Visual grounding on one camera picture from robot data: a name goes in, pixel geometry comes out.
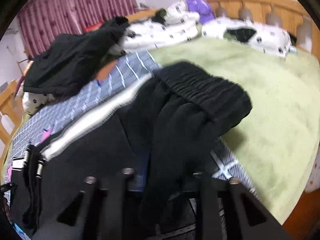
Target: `metal bolt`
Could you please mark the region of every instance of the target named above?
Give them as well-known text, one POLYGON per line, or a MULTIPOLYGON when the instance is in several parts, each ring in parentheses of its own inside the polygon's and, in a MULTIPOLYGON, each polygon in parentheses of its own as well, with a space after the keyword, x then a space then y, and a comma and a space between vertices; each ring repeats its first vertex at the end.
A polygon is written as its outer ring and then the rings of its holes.
POLYGON ((131 174, 134 173, 134 169, 133 169, 133 168, 123 168, 123 169, 122 169, 122 173, 123 173, 123 174, 131 175, 131 174))
POLYGON ((97 181, 97 179, 95 177, 92 177, 92 176, 89 176, 89 177, 86 177, 84 182, 85 183, 88 183, 88 184, 93 184, 97 181))
POLYGON ((239 180, 238 178, 232 177, 232 178, 230 178, 229 183, 230 183, 231 185, 236 185, 236 184, 239 184, 239 183, 241 183, 241 182, 240 182, 240 180, 239 180))

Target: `red object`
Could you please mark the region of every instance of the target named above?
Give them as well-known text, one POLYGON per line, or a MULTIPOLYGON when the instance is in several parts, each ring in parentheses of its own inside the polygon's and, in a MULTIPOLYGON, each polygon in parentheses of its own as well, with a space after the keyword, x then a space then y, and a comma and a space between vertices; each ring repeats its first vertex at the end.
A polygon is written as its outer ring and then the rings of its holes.
POLYGON ((85 33, 88 33, 88 32, 92 32, 92 31, 96 31, 96 30, 98 30, 98 29, 101 27, 102 24, 103 24, 103 22, 98 22, 97 24, 94 24, 94 25, 90 25, 90 26, 88 26, 88 27, 85 27, 85 28, 84 28, 84 32, 85 32, 85 33))

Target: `clothes pile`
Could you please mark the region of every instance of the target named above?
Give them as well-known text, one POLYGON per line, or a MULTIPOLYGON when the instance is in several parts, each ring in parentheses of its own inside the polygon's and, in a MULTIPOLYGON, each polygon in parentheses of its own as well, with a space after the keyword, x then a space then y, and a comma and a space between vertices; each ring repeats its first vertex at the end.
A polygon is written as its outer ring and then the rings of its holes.
POLYGON ((41 228, 59 220, 85 177, 100 178, 108 188, 119 170, 131 167, 137 176, 129 187, 138 183, 143 190, 139 220, 159 223, 179 181, 195 170, 212 173, 216 139, 251 108, 239 85, 188 62, 147 74, 37 147, 28 146, 27 168, 20 158, 12 170, 18 185, 12 217, 40 239, 41 228))

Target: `black jacket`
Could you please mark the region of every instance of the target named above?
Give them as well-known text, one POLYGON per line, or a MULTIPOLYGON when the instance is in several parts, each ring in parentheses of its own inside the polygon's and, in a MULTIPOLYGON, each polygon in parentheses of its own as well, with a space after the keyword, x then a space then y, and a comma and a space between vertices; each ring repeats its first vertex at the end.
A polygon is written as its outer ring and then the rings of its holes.
POLYGON ((12 217, 19 226, 26 227, 22 218, 27 217, 31 222, 27 226, 40 226, 36 234, 41 235, 41 227, 56 221, 77 196, 85 177, 95 176, 101 179, 103 188, 108 188, 113 176, 125 167, 135 169, 136 180, 145 177, 148 167, 140 218, 152 225, 159 222, 168 198, 180 189, 185 176, 194 171, 213 173, 210 152, 215 139, 249 114, 251 102, 247 93, 187 62, 154 75, 140 88, 134 101, 122 103, 107 121, 45 164, 41 194, 32 186, 36 185, 32 181, 37 170, 32 168, 32 160, 56 135, 35 149, 28 174, 12 171, 12 181, 18 184, 11 194, 12 217), (41 205, 35 201, 40 195, 41 205), (39 206, 41 216, 36 225, 39 206))
POLYGON ((127 18, 115 17, 95 32, 57 36, 50 48, 35 59, 23 90, 63 97, 76 95, 98 71, 101 58, 128 26, 127 18))

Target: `pillow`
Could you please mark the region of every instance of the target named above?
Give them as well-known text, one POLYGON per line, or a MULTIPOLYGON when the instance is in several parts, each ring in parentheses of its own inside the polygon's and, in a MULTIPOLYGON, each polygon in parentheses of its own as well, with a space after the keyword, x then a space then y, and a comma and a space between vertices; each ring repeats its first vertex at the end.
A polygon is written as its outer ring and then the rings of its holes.
POLYGON ((291 46, 290 35, 282 28, 226 17, 205 23, 202 36, 239 41, 280 57, 286 57, 291 46))

